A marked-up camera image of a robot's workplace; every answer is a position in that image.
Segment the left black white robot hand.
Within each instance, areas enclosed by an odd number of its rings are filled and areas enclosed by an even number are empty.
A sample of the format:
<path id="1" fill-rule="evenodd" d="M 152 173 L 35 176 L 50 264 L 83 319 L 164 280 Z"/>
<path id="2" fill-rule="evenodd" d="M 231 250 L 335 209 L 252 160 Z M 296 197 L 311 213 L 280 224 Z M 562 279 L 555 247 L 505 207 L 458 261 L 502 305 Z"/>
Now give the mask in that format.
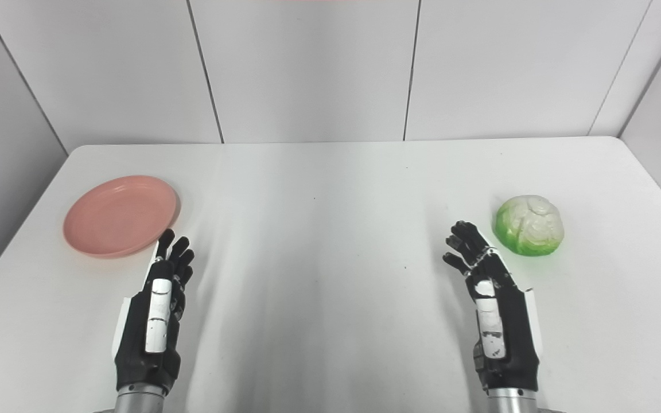
<path id="1" fill-rule="evenodd" d="M 117 390 L 147 384 L 168 394 L 181 369 L 177 351 L 195 258 L 187 237 L 168 228 L 155 247 L 141 290 L 126 298 L 120 314 L 114 362 Z"/>

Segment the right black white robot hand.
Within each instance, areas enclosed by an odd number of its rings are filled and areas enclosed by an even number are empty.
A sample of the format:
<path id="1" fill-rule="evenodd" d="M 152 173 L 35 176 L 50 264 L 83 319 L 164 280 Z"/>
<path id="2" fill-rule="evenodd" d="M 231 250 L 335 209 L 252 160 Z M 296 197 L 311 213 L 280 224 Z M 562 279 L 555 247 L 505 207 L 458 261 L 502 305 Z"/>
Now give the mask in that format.
<path id="1" fill-rule="evenodd" d="M 474 364 L 483 389 L 538 392 L 540 360 L 525 292 L 473 223 L 456 222 L 445 241 L 453 251 L 442 259 L 464 277 L 476 307 Z"/>

